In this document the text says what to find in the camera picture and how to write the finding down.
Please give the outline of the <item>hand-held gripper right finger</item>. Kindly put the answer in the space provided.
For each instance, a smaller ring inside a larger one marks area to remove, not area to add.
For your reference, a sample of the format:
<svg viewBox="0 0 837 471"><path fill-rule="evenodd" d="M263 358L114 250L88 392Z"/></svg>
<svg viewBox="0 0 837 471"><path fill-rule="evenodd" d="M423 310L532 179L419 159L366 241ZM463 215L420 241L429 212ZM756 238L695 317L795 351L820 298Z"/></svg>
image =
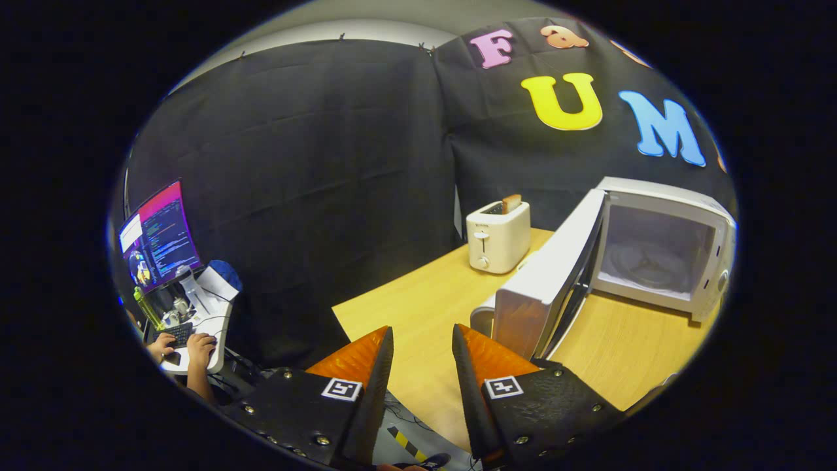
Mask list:
<svg viewBox="0 0 837 471"><path fill-rule="evenodd" d="M567 366L529 361L457 324L452 352L470 439L485 470L551 470L625 414Z"/></svg>

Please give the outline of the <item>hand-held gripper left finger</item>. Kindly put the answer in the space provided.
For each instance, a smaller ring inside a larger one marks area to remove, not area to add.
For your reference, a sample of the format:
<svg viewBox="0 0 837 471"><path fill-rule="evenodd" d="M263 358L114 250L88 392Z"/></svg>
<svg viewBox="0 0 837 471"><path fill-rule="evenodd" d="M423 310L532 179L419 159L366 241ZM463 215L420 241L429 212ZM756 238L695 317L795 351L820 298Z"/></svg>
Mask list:
<svg viewBox="0 0 837 471"><path fill-rule="evenodd" d="M307 370L280 368L224 408L284 452L331 468L371 468L394 357L380 327Z"/></svg>

